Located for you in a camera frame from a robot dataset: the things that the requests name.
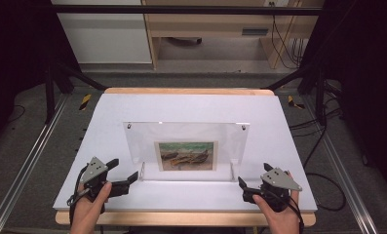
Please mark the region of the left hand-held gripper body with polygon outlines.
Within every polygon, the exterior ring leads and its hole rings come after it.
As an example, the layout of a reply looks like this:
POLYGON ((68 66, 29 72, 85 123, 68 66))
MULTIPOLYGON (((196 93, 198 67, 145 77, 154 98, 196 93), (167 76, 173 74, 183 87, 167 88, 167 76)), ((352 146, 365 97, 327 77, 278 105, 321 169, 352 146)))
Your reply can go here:
POLYGON ((106 179, 108 171, 109 167, 107 165, 97 157, 93 157, 80 178, 82 190, 79 192, 79 196, 87 197, 91 202, 94 202, 106 185, 109 185, 111 190, 112 184, 106 179))

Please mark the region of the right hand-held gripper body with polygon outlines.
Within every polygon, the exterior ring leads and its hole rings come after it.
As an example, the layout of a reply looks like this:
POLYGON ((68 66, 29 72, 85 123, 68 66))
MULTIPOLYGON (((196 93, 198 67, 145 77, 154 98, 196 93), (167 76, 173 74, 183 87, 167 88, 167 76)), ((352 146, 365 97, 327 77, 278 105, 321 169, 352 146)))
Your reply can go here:
POLYGON ((261 197, 274 212, 280 213, 287 207, 290 207, 295 213, 300 212, 299 206, 295 198, 292 198, 291 193, 300 192, 302 187, 288 173, 279 168, 274 168, 260 178, 262 179, 260 185, 261 197))

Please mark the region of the clear acrylic photo frame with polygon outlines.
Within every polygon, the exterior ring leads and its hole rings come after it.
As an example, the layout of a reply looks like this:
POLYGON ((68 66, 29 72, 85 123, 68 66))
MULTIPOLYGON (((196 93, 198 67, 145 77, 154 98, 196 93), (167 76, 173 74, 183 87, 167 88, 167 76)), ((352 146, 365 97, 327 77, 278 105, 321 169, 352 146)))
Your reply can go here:
POLYGON ((126 122, 124 131, 139 178, 152 181, 235 181, 242 164, 248 123, 126 122), (161 171, 158 141, 217 141, 214 171, 161 171))

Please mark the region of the person's right hand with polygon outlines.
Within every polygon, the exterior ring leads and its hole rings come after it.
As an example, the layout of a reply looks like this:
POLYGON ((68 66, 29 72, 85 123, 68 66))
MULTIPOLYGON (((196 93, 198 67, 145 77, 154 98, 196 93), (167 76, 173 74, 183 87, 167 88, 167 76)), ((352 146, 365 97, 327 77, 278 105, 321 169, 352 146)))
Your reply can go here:
POLYGON ((287 207, 280 213, 276 213, 269 207, 262 197, 260 200, 256 201, 256 204, 265 215, 269 228, 279 226, 299 227, 299 217, 290 207, 287 207))

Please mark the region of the person's left hand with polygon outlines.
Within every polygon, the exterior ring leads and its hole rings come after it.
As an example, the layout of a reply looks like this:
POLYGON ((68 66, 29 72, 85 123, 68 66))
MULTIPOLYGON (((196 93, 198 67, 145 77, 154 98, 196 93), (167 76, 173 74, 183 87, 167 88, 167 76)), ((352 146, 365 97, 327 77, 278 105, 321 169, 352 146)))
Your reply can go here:
POLYGON ((98 218, 101 213, 101 208, 107 202, 110 191, 111 190, 109 185, 106 185, 105 189, 100 192, 94 202, 91 202, 87 198, 81 198, 76 203, 71 227, 96 227, 98 218))

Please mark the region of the wooden table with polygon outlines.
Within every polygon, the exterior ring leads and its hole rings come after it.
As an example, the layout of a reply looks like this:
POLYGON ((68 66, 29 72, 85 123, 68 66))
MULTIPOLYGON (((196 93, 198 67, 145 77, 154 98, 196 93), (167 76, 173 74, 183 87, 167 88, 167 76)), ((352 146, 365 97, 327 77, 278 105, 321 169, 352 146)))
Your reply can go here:
MULTIPOLYGON (((104 94, 149 94, 149 95, 249 95, 271 96, 269 90, 245 89, 159 89, 159 88, 110 88, 104 94)), ((250 212, 136 212, 109 211, 100 217, 99 223, 129 226, 262 226, 266 219, 257 206, 250 212)), ((68 222, 68 208, 57 210, 56 221, 68 222)), ((304 222, 312 226, 316 222, 315 212, 302 212, 304 222)))

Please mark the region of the yellow clamp left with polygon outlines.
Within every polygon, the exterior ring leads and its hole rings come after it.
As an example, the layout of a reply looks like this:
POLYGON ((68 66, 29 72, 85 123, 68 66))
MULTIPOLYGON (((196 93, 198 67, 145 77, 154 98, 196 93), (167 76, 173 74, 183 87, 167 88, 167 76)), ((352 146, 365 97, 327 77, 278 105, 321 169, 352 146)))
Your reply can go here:
POLYGON ((82 102, 81 102, 81 104, 79 106, 79 110, 85 110, 86 109, 86 107, 87 107, 87 105, 88 105, 88 103, 89 103, 89 101, 91 99, 91 96, 92 96, 91 94, 84 95, 84 97, 82 99, 82 102))

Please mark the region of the yellow clamp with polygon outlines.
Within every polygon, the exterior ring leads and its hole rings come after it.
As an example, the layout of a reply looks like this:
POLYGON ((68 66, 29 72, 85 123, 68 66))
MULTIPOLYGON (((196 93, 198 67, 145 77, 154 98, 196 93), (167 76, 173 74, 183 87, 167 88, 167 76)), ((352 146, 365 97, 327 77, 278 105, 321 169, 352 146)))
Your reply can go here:
POLYGON ((81 104, 79 106, 79 110, 85 110, 86 109, 86 107, 87 107, 87 105, 88 105, 88 103, 89 103, 89 101, 91 99, 91 96, 92 96, 91 94, 84 95, 84 97, 82 99, 82 102, 81 102, 81 104))
POLYGON ((295 108, 298 108, 298 109, 305 109, 305 105, 304 104, 300 104, 300 103, 295 103, 292 96, 288 96, 288 104, 289 104, 290 107, 295 107, 295 108))

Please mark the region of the yellow clamp right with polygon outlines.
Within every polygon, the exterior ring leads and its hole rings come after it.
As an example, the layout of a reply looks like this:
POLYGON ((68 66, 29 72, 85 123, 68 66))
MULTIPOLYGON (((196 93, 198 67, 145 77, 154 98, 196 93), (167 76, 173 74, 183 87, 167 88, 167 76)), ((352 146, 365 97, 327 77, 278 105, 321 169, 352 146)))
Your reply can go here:
POLYGON ((305 109, 305 105, 304 104, 300 104, 300 103, 295 103, 292 96, 288 96, 288 104, 289 104, 290 107, 295 107, 295 108, 298 108, 298 109, 305 109))

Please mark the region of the black metal stand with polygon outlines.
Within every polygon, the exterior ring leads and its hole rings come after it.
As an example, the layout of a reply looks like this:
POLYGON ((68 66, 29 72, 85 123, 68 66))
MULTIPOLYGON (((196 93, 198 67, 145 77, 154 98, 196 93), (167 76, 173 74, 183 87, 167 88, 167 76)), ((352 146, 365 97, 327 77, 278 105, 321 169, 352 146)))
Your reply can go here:
POLYGON ((75 77, 99 91, 105 91, 107 89, 107 86, 100 84, 77 69, 73 69, 63 63, 51 63, 45 70, 46 124, 55 117, 56 113, 54 85, 57 85, 63 94, 71 94, 74 87, 70 81, 70 77, 75 77))
POLYGON ((297 91, 301 95, 308 95, 313 89, 315 89, 315 117, 319 120, 319 123, 324 126, 327 122, 324 107, 326 79, 325 73, 320 66, 310 64, 301 67, 293 73, 287 75, 285 78, 267 86, 266 89, 276 91, 280 87, 297 78, 301 78, 301 82, 297 87, 297 91))

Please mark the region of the white table cover board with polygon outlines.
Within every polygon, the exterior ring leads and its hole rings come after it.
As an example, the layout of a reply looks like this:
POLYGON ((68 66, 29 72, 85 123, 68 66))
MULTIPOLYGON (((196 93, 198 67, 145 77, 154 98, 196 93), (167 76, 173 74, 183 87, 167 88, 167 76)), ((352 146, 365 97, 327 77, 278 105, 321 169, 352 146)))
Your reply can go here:
POLYGON ((302 190, 298 206, 307 213, 317 206, 296 151, 279 99, 249 95, 104 94, 100 97, 70 172, 54 203, 65 211, 80 171, 93 157, 102 162, 119 159, 110 180, 124 180, 139 167, 130 155, 126 122, 248 123, 251 125, 235 181, 138 180, 128 194, 112 198, 109 211, 136 212, 250 212, 254 206, 242 198, 241 177, 257 187, 263 163, 291 173, 302 190))

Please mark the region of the white cabinet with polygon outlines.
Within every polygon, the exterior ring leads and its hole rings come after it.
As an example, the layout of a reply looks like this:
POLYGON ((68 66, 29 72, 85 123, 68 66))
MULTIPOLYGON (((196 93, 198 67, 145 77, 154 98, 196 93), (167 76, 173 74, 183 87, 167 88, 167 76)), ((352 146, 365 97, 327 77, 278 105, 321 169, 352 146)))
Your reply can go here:
POLYGON ((150 63, 143 14, 58 14, 80 64, 150 63))

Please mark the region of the black curtain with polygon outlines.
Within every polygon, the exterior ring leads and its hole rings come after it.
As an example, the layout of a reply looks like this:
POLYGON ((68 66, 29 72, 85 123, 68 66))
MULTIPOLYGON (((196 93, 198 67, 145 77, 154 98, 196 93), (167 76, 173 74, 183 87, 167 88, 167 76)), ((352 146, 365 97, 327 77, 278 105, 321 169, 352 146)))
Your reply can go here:
POLYGON ((52 0, 0 0, 0 133, 22 91, 43 84, 46 74, 64 93, 73 91, 64 64, 80 69, 52 0))
POLYGON ((326 0, 314 41, 342 86, 341 104, 364 154, 387 182, 387 0, 326 0))

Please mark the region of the light wooden desk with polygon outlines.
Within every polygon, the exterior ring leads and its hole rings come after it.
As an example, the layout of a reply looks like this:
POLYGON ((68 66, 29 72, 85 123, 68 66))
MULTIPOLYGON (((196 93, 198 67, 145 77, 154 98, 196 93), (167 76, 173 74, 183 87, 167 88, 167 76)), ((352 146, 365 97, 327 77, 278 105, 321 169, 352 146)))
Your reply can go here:
MULTIPOLYGON (((325 0, 141 0, 144 6, 229 6, 320 8, 325 0)), ((315 16, 188 15, 147 14, 151 38, 255 37, 271 68, 285 57, 291 38, 308 39, 316 24, 315 16)))

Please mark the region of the aluminium floor rail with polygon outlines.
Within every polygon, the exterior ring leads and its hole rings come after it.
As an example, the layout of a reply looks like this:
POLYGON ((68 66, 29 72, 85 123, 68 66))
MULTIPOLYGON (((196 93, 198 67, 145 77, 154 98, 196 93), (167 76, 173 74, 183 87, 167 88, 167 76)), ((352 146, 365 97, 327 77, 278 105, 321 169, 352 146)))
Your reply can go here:
POLYGON ((49 122, 44 125, 39 137, 37 137, 35 140, 17 176, 13 180, 11 187, 2 200, 0 204, 0 232, 5 226, 5 223, 8 220, 15 204, 17 203, 22 190, 24 189, 31 173, 35 168, 36 163, 40 159, 41 154, 58 123, 58 119, 61 116, 68 99, 69 95, 59 96, 54 115, 50 118, 49 122))
POLYGON ((324 156, 328 159, 328 168, 333 171, 333 177, 329 178, 323 174, 325 168, 317 167, 315 172, 308 172, 308 175, 316 175, 322 177, 335 186, 339 196, 342 199, 341 204, 337 208, 327 208, 320 205, 320 209, 328 211, 330 213, 338 214, 341 218, 346 219, 346 216, 342 215, 343 211, 350 212, 357 223, 358 228, 362 234, 378 234, 377 228, 371 218, 366 205, 361 198, 354 181, 350 177, 346 167, 343 165, 334 144, 332 143, 327 133, 327 121, 335 116, 338 116, 341 112, 340 109, 334 109, 325 111, 323 114, 324 125, 320 124, 319 118, 314 111, 313 100, 310 97, 303 96, 306 108, 309 114, 314 118, 314 126, 320 132, 317 144, 321 145, 324 151, 324 156))

